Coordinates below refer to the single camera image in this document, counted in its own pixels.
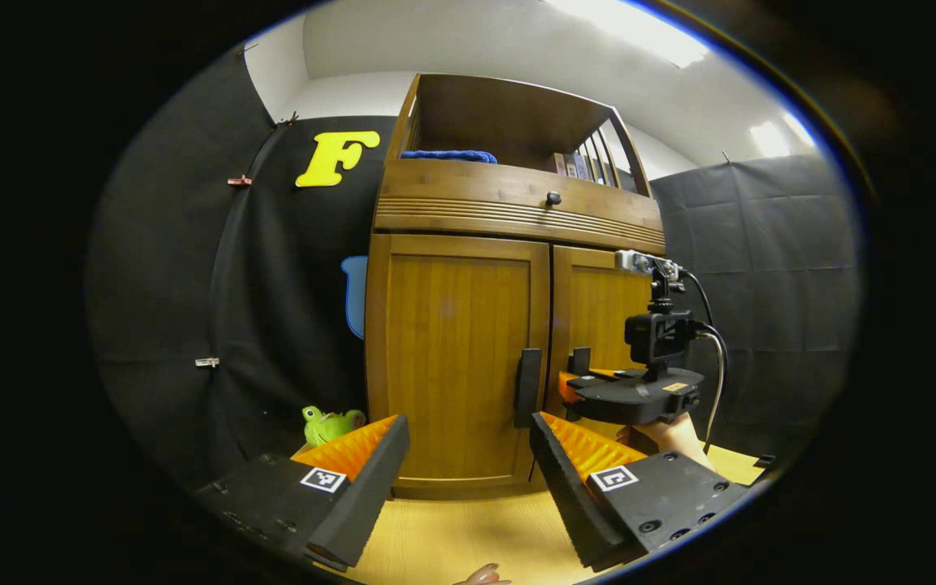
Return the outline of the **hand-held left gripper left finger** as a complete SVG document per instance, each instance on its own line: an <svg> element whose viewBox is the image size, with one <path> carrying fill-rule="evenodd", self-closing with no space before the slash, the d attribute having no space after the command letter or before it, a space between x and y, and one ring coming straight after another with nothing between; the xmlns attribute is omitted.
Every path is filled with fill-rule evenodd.
<svg viewBox="0 0 936 585"><path fill-rule="evenodd" d="M359 563L411 444L395 414L300 454L263 454L196 491L247 540L344 573Z"/></svg>

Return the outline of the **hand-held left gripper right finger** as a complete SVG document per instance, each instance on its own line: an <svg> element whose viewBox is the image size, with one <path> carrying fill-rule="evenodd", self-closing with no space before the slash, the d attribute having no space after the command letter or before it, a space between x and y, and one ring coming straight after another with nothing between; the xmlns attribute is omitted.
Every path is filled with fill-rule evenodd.
<svg viewBox="0 0 936 585"><path fill-rule="evenodd" d="M750 488L675 449L644 454L546 412L530 445L582 566L600 573L704 530Z"/></svg>

